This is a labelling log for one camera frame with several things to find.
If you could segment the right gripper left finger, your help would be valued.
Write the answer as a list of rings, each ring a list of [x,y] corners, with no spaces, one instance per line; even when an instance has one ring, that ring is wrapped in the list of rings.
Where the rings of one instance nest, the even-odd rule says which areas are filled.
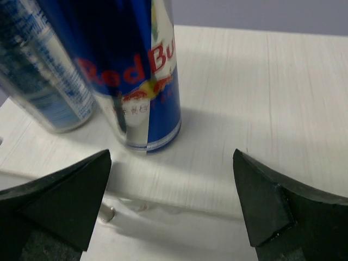
[[[111,170],[109,150],[1,191],[1,260],[80,260]]]

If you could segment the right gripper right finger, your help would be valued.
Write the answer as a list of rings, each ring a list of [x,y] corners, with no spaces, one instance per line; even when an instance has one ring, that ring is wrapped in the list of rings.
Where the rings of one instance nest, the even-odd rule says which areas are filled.
[[[347,198],[285,176],[240,150],[233,172],[258,260],[347,260]]]

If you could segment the silver energy drink can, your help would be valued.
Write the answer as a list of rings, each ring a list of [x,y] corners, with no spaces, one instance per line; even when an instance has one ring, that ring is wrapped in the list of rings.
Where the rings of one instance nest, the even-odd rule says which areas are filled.
[[[156,152],[181,128],[170,1],[39,1],[121,144]]]
[[[94,98],[36,1],[1,1],[1,88],[49,132],[85,124]]]

